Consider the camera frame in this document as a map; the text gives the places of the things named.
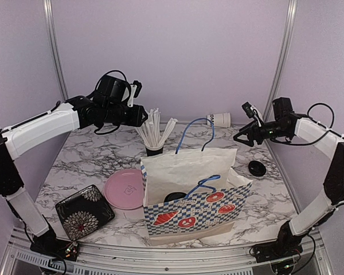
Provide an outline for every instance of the bag bottom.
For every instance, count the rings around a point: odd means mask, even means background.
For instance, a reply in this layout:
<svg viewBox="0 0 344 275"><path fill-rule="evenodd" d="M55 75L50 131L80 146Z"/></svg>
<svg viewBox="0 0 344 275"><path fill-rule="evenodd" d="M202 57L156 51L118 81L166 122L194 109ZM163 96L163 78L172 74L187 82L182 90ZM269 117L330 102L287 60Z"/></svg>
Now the bag bottom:
<svg viewBox="0 0 344 275"><path fill-rule="evenodd" d="M191 239L200 239L205 237L210 237L214 235L228 233L232 230L234 221L219 225L216 228L201 230L199 232L184 233L181 235L162 235L162 236L150 236L151 245L168 245L175 242L184 242Z"/></svg>

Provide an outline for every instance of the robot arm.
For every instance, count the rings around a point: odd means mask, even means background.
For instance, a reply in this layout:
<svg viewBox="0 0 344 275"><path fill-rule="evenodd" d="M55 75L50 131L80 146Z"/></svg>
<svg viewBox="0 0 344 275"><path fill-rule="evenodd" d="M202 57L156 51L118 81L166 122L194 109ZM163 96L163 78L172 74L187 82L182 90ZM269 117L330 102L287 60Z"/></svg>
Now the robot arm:
<svg viewBox="0 0 344 275"><path fill-rule="evenodd" d="M0 194L7 200L13 213L35 235L31 246L33 251L56 253L64 257L61 248L66 247L67 243L56 239L53 229L25 190L14 161L55 136L90 125L97 126L97 130L104 123L112 123L116 127L121 124L140 127L148 118L144 108L133 102L141 87L137 81L130 85L104 75L91 96L71 98L50 111L0 129Z"/></svg>
<svg viewBox="0 0 344 275"><path fill-rule="evenodd" d="M243 108L249 113L248 106ZM292 140L297 136L315 146L330 160L330 168L324 181L324 189L298 216L287 221L279 230L277 240L270 243L255 245L253 253L257 262L274 260L295 254L294 250L302 251L300 243L313 227L326 222L344 202L344 137L313 121L307 115L293 112L290 99L279 98L273 101L275 121L261 123L255 121L243 127L234 140L253 146L254 140L261 144L263 140L286 137Z"/></svg>

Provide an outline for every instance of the bundle of straws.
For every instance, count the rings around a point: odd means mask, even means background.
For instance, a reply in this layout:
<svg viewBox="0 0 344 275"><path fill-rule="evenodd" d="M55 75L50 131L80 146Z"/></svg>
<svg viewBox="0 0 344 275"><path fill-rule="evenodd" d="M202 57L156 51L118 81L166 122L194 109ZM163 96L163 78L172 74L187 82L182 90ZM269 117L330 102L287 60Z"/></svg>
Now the bundle of straws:
<svg viewBox="0 0 344 275"><path fill-rule="evenodd" d="M161 113L159 109L151 109L148 114L147 121L139 127L135 128L138 134L142 137L144 145L147 149L156 151L161 149L165 145L166 139L172 133L174 126L176 125L177 119L171 118L166 126L163 135L159 130L159 124L161 123Z"/></svg>

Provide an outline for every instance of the table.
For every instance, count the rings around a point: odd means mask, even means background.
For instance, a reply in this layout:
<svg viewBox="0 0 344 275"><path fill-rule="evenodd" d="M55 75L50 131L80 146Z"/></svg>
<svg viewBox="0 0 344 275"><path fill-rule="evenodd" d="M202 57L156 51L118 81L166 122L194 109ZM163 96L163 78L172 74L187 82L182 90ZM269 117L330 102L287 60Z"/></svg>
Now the table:
<svg viewBox="0 0 344 275"><path fill-rule="evenodd" d="M186 124L176 125L165 143L164 152L175 150L185 127ZM58 237L66 238L66 234L54 208L57 202L91 184L102 191L106 180L114 172L139 168L140 157L146 156L141 138L131 127L121 127L105 136L97 136L93 130L86 128L69 135L36 200L37 207ZM284 221L296 215L288 190L266 146L248 147L236 143L233 135L237 131L238 127L216 128L216 137L208 145L238 148L234 169L238 174L253 179L250 196L232 231L158 248L210 248L266 241L276 238ZM182 149L201 148L210 139L211 132L207 125L191 126ZM266 166L267 173L263 177L258 178L248 172L251 160L258 160ZM142 208L127 211L114 208L114 212L114 220L81 241L134 248L151 246Z"/></svg>

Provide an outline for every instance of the metal corner post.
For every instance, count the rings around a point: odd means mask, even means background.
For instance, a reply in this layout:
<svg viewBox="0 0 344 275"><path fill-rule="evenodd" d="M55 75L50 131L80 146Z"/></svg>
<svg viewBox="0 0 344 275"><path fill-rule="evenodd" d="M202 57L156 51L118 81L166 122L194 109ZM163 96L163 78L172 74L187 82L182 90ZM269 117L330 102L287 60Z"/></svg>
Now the metal corner post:
<svg viewBox="0 0 344 275"><path fill-rule="evenodd" d="M276 66L273 83L270 88L269 98L265 106L265 111L264 111L264 116L263 116L264 121L269 120L269 117L271 114L271 102L277 96L277 93L279 90L280 79L282 77L284 65L286 63L286 59L287 59L290 44L291 44L291 38L292 38L293 27L294 27L294 19L295 19L295 15L297 11L297 1L298 0L289 0L286 25L284 27L284 35L283 35L283 40L282 40L282 47L280 48L279 60Z"/></svg>
<svg viewBox="0 0 344 275"><path fill-rule="evenodd" d="M48 36L49 36L51 52L52 52L52 59L53 59L54 66L55 66L57 81L58 81L58 84L60 86L60 92L62 95L62 99L65 101L69 98L69 95L68 95L67 87L65 85L64 74L63 74L62 68L61 68L60 55L58 53L55 25L53 22L51 0L44 0L44 9L45 9L45 19L46 19L47 32L48 32Z"/></svg>

